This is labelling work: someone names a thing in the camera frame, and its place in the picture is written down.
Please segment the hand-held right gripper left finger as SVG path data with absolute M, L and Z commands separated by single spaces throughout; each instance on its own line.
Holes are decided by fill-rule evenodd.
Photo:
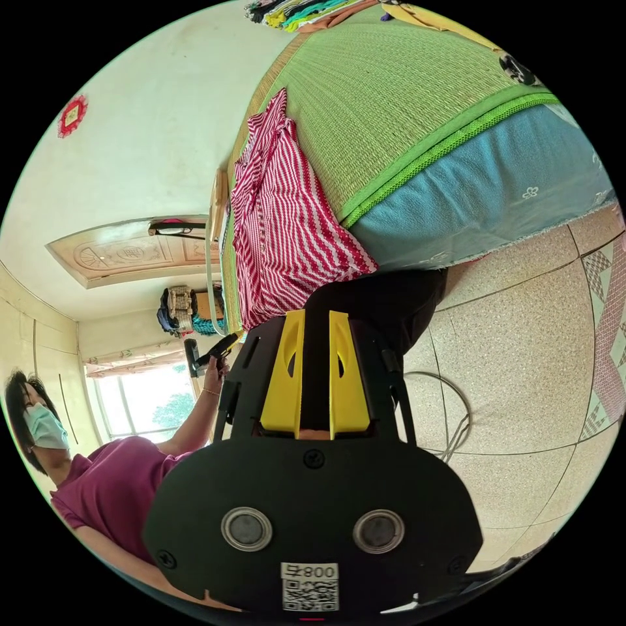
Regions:
M 299 437 L 304 334 L 305 311 L 287 312 L 260 418 L 266 433 Z

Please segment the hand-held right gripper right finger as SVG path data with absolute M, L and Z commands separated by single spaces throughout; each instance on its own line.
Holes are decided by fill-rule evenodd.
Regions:
M 330 438 L 364 434 L 370 416 L 354 339 L 346 313 L 329 313 Z

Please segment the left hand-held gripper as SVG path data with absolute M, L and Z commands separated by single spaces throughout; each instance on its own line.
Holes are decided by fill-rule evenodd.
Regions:
M 239 341 L 239 333 L 231 333 L 222 337 L 208 352 L 200 354 L 198 348 L 194 348 L 194 373 L 196 376 L 203 376 L 207 368 L 210 356 L 226 357 L 230 355 L 232 349 Z

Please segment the person's left hand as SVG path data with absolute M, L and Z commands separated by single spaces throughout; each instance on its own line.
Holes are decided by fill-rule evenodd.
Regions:
M 203 379 L 203 391 L 218 396 L 229 371 L 230 367 L 227 360 L 222 357 L 210 356 Z

